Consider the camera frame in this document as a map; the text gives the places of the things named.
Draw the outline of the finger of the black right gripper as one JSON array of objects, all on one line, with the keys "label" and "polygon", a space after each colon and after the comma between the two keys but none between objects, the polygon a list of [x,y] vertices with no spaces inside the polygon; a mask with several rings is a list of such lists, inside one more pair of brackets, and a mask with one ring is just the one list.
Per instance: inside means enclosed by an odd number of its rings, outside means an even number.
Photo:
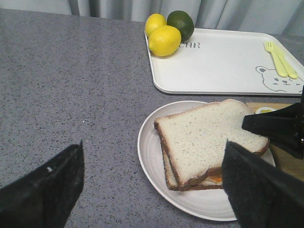
[{"label": "finger of the black right gripper", "polygon": [[304,158],[304,104],[244,117],[242,128],[270,139],[297,159]]}]

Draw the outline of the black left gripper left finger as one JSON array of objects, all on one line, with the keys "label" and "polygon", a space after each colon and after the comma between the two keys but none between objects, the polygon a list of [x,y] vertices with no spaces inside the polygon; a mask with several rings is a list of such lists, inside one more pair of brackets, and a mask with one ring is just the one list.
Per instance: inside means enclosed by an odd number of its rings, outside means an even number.
[{"label": "black left gripper left finger", "polygon": [[72,144],[1,188],[2,228],[63,228],[84,187],[83,144]]}]

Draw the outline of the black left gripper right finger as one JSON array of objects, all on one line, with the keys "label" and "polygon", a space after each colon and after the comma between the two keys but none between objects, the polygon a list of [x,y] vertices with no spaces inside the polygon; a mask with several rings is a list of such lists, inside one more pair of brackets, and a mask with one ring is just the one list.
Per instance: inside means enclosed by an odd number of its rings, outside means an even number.
[{"label": "black left gripper right finger", "polygon": [[226,143],[223,188],[242,228],[302,228],[304,183],[235,142]]}]

